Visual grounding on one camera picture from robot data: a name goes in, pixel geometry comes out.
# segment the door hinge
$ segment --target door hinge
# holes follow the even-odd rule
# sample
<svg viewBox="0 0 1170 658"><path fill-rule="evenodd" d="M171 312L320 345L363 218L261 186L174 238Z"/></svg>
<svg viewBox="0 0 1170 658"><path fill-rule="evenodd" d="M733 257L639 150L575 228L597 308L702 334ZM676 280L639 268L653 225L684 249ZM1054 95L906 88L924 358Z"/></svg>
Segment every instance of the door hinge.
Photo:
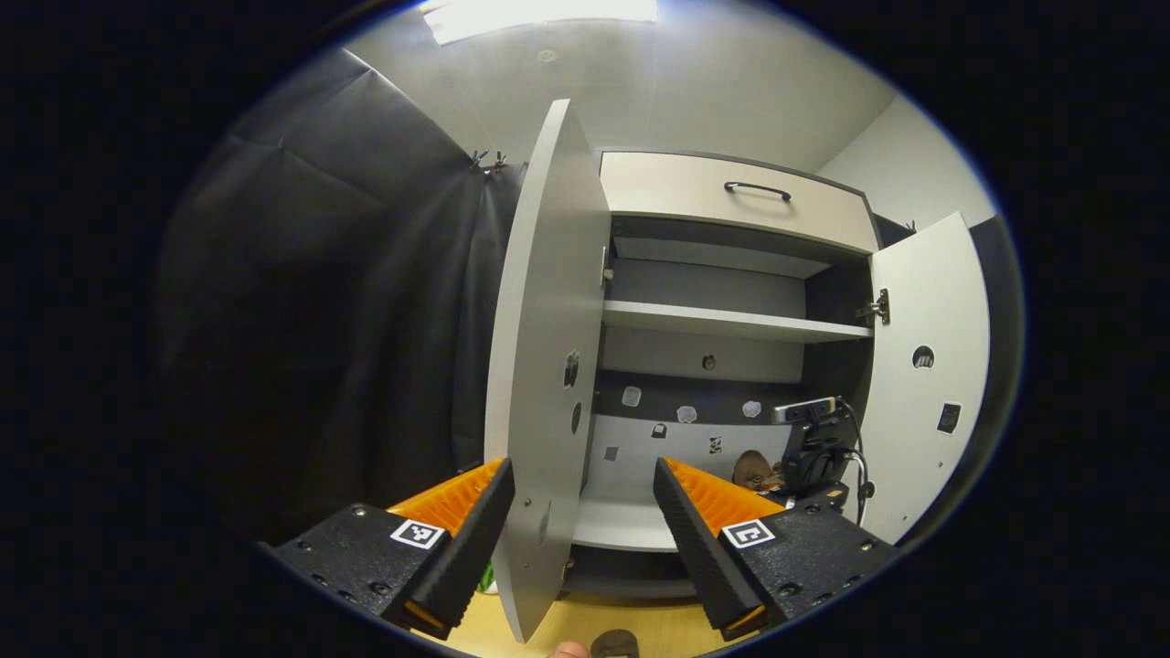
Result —
<svg viewBox="0 0 1170 658"><path fill-rule="evenodd" d="M881 317L882 324L889 324L889 290L882 288L878 294L878 301L870 302L858 309L856 317L865 317L867 323L874 315Z"/></svg>
<svg viewBox="0 0 1170 658"><path fill-rule="evenodd" d="M606 256L608 255L610 245L601 245L601 286L605 286L606 281L613 281L613 269L606 267Z"/></svg>

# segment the black curtain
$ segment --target black curtain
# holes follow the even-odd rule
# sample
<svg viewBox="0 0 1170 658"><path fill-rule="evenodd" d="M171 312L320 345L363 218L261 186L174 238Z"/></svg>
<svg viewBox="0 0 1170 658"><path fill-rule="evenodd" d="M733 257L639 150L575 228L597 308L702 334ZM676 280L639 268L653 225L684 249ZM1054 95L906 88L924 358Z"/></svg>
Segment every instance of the black curtain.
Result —
<svg viewBox="0 0 1170 658"><path fill-rule="evenodd" d="M345 50L228 130L171 220L158 321L181 472L230 526L280 543L482 457L523 172L484 173Z"/></svg>

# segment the black cable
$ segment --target black cable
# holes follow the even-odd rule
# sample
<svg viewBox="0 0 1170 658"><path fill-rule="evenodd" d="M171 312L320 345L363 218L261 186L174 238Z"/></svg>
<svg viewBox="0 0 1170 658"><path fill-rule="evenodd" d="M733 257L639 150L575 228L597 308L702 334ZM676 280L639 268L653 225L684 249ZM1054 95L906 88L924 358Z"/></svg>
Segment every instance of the black cable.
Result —
<svg viewBox="0 0 1170 658"><path fill-rule="evenodd" d="M837 396L837 402L845 407L845 411L849 412L849 419L853 420L853 431L856 432L858 434L858 451L865 452L866 448L861 444L861 425L858 424L858 413L853 411L853 406L849 403L845 402L845 398L842 398L841 396Z"/></svg>
<svg viewBox="0 0 1170 658"><path fill-rule="evenodd" d="M866 462L866 455L861 454L860 451L853 448L842 448L842 451L846 454L856 455L856 459L861 465L861 468L858 471L858 527L860 528L861 521L866 518L867 496L865 495L865 484L869 482L869 464Z"/></svg>

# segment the drawer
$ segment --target drawer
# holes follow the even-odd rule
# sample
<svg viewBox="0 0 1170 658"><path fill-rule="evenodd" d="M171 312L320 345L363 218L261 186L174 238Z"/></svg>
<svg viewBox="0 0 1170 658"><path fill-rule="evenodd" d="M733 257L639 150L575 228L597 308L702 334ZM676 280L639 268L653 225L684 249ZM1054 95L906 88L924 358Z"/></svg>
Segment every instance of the drawer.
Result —
<svg viewBox="0 0 1170 658"><path fill-rule="evenodd" d="M724 183L783 190L779 194ZM673 153L610 151L601 186L618 215L663 217L799 235L862 254L878 251L865 198L812 178L765 166Z"/></svg>

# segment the hand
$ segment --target hand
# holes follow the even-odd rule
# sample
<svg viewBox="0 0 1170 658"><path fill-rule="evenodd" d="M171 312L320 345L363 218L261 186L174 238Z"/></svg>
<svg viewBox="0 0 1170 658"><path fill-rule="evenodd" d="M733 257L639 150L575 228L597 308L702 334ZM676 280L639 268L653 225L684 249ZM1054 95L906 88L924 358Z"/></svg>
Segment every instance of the hand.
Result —
<svg viewBox="0 0 1170 658"><path fill-rule="evenodd" d="M589 649L579 642L562 642L552 650L549 658L590 658Z"/></svg>

